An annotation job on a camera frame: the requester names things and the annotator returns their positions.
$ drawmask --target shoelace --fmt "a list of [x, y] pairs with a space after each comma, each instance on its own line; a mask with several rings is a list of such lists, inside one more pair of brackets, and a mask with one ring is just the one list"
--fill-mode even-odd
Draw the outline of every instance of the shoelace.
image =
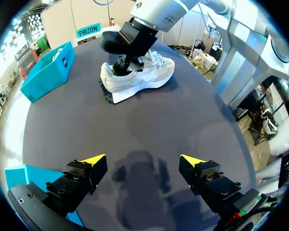
[[158, 67], [161, 67], [166, 63], [165, 58], [156, 51], [151, 52], [151, 50], [149, 50], [149, 54], [151, 56], [152, 65], [157, 65]]

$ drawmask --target white sneaker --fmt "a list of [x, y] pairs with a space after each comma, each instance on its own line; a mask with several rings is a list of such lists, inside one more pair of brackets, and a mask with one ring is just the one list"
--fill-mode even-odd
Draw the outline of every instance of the white sneaker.
[[150, 50], [143, 57], [144, 70], [133, 70], [127, 76], [113, 74], [112, 65], [104, 63], [101, 68], [101, 86], [107, 100], [121, 102], [145, 88], [159, 88], [171, 78], [174, 61]]

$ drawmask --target cardboard box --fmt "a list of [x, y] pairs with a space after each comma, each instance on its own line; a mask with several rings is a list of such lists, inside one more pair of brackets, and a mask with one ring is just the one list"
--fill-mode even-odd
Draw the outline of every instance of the cardboard box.
[[[59, 48], [63, 50], [53, 61]], [[34, 103], [48, 92], [67, 82], [74, 59], [75, 52], [71, 42], [49, 52], [30, 71], [20, 91]]]

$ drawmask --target round table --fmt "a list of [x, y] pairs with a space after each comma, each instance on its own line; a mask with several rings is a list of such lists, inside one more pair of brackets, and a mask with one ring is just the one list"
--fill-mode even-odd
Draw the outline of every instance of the round table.
[[28, 112], [24, 164], [64, 171], [73, 159], [106, 154], [108, 172], [77, 208], [95, 231], [212, 230], [219, 216], [179, 173], [181, 154], [214, 160], [244, 193], [256, 186], [248, 147], [215, 89], [166, 45], [156, 42], [152, 50], [175, 61], [163, 87], [109, 104], [100, 69], [118, 56], [94, 40], [75, 48], [67, 83]]

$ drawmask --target green label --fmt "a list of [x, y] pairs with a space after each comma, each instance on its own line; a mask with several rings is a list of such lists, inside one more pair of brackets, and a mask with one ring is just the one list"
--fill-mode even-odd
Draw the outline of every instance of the green label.
[[77, 37], [81, 38], [90, 34], [94, 34], [96, 32], [100, 32], [102, 29], [101, 23], [96, 23], [90, 26], [86, 26], [76, 31]]

